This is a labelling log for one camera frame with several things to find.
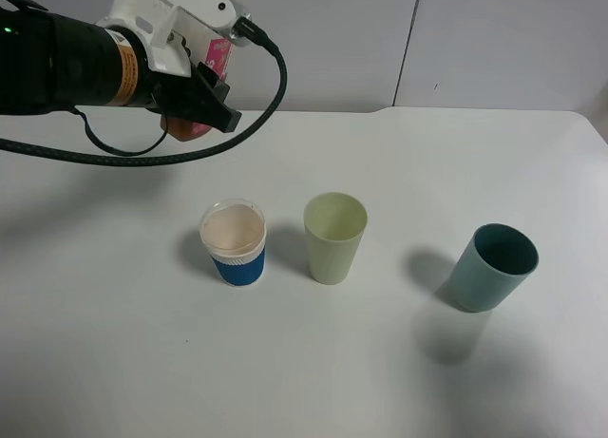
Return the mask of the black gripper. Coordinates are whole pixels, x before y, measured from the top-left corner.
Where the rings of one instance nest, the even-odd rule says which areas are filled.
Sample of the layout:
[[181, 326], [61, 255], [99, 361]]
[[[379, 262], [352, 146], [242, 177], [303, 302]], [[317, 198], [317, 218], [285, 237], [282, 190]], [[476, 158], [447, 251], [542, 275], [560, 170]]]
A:
[[190, 76], [182, 77], [152, 71], [146, 60], [139, 60], [137, 107], [223, 133], [234, 132], [241, 113], [225, 103], [230, 87], [205, 63], [190, 66]]

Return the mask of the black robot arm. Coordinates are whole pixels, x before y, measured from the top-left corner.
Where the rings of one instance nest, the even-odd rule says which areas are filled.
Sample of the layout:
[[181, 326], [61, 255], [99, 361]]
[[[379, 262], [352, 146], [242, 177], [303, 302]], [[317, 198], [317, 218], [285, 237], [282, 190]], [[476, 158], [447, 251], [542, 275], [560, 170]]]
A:
[[1, 112], [43, 115], [77, 105], [143, 107], [232, 132], [240, 113], [229, 86], [176, 29], [191, 18], [224, 34], [238, 16], [231, 0], [115, 0], [97, 24], [53, 13], [33, 0], [3, 0]]

